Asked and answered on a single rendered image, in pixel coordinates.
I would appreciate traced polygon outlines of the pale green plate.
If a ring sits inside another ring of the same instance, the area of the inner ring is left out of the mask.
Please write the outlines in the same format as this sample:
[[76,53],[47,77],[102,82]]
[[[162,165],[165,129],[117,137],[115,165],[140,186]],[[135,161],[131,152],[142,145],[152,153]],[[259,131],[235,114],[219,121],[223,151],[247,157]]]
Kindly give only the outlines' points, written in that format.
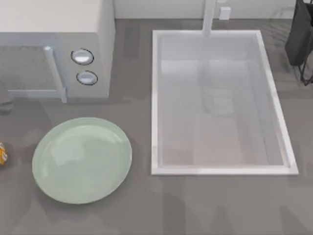
[[115,192],[126,180],[133,148],[125,132],[101,118],[80,117],[49,130],[32,157],[38,188],[62,203],[82,205]]

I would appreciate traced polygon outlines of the microwave door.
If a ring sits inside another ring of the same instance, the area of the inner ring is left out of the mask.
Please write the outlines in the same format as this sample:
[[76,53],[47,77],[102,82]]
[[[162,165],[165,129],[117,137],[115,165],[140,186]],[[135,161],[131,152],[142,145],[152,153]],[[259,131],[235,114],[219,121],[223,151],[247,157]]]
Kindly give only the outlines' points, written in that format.
[[[61,69],[55,62],[62,79]],[[14,99],[60,99],[44,47],[0,47],[0,104]]]

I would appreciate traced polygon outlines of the large microwave knob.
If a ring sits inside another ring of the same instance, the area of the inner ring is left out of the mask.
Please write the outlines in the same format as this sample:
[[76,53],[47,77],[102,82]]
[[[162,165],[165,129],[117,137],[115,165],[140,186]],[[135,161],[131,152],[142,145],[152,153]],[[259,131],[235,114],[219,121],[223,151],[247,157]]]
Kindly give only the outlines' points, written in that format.
[[94,61],[94,55],[89,50],[81,48],[71,52],[71,59],[78,65],[86,66]]

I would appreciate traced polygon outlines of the small microwave knob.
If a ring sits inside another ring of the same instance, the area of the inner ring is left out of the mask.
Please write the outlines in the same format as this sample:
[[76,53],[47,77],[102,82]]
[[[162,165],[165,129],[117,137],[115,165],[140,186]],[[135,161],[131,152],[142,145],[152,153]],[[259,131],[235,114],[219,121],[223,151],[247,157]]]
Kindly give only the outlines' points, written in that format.
[[77,73],[76,79],[80,84],[85,86],[93,86],[98,82],[98,76],[89,70]]

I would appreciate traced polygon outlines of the pale microwave oven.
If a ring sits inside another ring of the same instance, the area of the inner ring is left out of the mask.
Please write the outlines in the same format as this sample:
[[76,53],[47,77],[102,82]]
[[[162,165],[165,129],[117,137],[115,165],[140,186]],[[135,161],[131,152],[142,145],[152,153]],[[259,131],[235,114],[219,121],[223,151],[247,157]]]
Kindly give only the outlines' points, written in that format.
[[[53,47],[67,89],[67,100],[109,96],[115,40],[112,0],[0,0],[0,47]],[[71,59],[85,48],[94,55],[86,66]],[[93,86],[76,74],[92,71]]]

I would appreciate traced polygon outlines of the white sink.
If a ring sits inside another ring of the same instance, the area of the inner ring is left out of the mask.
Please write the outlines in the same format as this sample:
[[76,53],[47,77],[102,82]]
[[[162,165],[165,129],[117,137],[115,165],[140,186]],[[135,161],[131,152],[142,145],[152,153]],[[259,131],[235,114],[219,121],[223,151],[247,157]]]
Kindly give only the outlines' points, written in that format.
[[259,30],[155,30],[153,175],[298,175]]

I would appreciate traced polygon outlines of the orange and white packet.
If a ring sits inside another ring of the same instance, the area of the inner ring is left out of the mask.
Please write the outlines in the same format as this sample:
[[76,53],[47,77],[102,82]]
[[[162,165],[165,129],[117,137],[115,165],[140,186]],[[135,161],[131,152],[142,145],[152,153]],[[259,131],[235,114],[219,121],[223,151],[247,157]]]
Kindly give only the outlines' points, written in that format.
[[5,146],[0,142],[0,165],[4,165],[8,159],[8,155],[5,149]]

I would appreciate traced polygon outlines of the tall white tap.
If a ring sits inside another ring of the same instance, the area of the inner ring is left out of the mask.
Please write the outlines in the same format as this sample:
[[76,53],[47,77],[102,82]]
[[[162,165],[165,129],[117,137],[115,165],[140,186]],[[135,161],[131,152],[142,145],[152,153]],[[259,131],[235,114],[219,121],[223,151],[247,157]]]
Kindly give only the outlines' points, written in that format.
[[216,0],[205,0],[202,32],[204,37],[209,37],[212,29],[212,22],[214,18],[216,7]]

